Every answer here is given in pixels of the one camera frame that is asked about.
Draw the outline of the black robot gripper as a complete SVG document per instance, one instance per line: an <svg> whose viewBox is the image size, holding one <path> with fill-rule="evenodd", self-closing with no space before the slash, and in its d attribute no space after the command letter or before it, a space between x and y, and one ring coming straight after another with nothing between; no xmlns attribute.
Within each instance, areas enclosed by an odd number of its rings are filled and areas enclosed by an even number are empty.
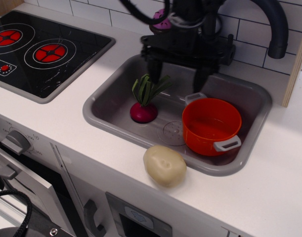
<svg viewBox="0 0 302 237"><path fill-rule="evenodd" d="M143 36L141 56L147 61L151 81L158 83L163 62L182 66L203 66L196 70L193 92L200 92L214 65L230 65L234 58L233 35L219 37L223 22L218 14L207 14L201 21L187 22L174 15L153 19L155 25L168 18L172 27L162 34Z"/></svg>

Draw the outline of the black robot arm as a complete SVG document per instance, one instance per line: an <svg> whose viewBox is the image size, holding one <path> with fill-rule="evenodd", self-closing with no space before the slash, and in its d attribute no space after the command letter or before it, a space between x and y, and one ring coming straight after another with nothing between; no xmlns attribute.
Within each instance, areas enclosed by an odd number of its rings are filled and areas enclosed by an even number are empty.
<svg viewBox="0 0 302 237"><path fill-rule="evenodd" d="M234 36L221 38L222 0L175 0L166 33L141 38L142 57L153 83L158 83L163 63L195 69L193 91L199 92L221 65L230 65L235 54Z"/></svg>

